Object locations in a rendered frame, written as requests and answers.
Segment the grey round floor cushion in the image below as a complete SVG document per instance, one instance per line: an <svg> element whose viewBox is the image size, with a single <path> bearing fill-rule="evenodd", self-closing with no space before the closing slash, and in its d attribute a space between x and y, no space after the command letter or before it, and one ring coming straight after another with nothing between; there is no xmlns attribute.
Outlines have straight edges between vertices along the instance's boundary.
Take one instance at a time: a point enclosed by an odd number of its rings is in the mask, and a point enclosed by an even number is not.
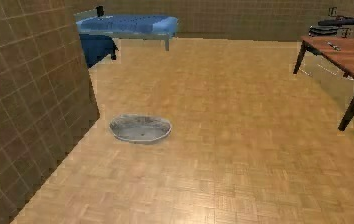
<svg viewBox="0 0 354 224"><path fill-rule="evenodd" d="M134 144L153 144L171 133L172 124L162 117L122 114L109 123L109 128L118 140Z"/></svg>

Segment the dark blue blanket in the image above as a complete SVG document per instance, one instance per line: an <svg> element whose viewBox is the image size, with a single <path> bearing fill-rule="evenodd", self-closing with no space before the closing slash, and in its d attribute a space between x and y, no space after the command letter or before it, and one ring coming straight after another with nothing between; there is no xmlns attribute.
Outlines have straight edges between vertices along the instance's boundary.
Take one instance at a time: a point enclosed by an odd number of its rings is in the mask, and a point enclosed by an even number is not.
<svg viewBox="0 0 354 224"><path fill-rule="evenodd" d="M116 59L118 47L111 37L104 35L80 34L81 47L89 68L100 62L107 55L112 60Z"/></svg>

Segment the black stacked dishes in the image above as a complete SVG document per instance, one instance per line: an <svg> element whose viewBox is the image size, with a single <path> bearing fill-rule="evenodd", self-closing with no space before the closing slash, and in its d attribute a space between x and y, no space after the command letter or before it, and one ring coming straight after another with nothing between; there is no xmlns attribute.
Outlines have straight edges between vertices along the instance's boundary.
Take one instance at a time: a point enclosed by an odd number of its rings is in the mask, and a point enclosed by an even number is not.
<svg viewBox="0 0 354 224"><path fill-rule="evenodd" d="M309 35L315 36L336 36L339 28L336 26L311 26Z"/></svg>

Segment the brown wooden table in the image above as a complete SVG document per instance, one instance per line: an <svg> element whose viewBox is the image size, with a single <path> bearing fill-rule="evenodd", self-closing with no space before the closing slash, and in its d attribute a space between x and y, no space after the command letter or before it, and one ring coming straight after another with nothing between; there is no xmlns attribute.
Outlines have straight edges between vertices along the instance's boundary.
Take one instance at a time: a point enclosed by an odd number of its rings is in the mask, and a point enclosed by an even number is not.
<svg viewBox="0 0 354 224"><path fill-rule="evenodd" d="M330 47L327 42L331 42L340 47L341 51L336 51ZM306 51L316 49L330 63L334 64L344 72L345 76L354 79L354 38L317 36L301 37L301 47L298 52L296 64L293 73L297 74L303 61ZM351 99L349 107L346 109L338 126L339 131L344 131L354 117L354 96Z"/></svg>

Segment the black pan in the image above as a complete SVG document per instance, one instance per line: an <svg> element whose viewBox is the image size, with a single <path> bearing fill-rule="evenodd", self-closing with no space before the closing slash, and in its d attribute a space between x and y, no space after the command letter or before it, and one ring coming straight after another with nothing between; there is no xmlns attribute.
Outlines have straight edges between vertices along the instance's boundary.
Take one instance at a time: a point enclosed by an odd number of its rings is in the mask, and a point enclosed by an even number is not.
<svg viewBox="0 0 354 224"><path fill-rule="evenodd" d="M347 26L354 25L354 17L335 17L334 19L321 20L318 22L319 26Z"/></svg>

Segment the blue bed with grey frame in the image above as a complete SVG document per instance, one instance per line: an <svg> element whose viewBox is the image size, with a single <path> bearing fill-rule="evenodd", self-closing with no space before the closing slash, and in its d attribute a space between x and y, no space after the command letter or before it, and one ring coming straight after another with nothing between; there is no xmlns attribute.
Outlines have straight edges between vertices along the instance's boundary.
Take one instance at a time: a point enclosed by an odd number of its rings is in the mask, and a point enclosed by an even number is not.
<svg viewBox="0 0 354 224"><path fill-rule="evenodd" d="M80 33L117 39L163 40L165 50L178 30L178 19L166 15L115 14L78 20Z"/></svg>

